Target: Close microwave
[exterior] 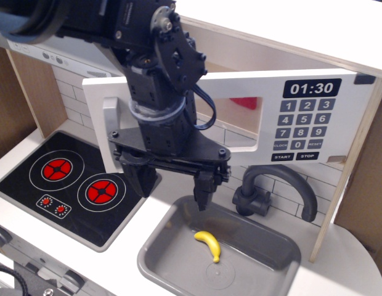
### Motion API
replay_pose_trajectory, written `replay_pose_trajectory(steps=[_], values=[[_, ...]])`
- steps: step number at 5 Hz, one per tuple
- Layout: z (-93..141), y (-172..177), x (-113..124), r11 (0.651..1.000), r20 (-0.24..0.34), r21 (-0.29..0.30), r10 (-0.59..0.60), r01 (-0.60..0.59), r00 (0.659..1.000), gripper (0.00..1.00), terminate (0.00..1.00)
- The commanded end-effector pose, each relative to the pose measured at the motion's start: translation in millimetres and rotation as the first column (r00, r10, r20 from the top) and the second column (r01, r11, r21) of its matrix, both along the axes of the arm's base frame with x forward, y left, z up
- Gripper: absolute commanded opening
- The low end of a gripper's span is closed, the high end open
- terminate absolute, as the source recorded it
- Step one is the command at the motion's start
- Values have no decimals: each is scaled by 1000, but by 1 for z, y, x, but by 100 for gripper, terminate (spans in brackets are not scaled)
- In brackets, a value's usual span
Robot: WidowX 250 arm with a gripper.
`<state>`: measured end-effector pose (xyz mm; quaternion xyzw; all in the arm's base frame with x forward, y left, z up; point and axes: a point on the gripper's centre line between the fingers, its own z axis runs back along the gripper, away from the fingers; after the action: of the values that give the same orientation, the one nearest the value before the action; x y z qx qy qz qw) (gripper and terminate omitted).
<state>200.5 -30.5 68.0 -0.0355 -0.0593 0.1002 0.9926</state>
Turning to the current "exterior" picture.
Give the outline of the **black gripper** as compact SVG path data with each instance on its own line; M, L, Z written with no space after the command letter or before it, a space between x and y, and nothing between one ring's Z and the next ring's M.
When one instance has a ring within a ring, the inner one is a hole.
M200 212L217 187L230 176L230 152L190 124L187 108L169 118L142 120L136 127L114 130L108 140L134 191L149 197L158 179L156 169L194 177L194 199Z

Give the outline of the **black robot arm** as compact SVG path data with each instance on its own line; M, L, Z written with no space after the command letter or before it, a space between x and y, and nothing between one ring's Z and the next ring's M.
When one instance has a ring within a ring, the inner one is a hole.
M148 197L157 169L192 175L205 210L229 179L230 152L203 135L215 118L197 124L195 96L214 107L198 86L206 57L175 8L174 1L0 1L0 34L25 44L71 37L106 49L126 77L138 123L108 134L132 188Z

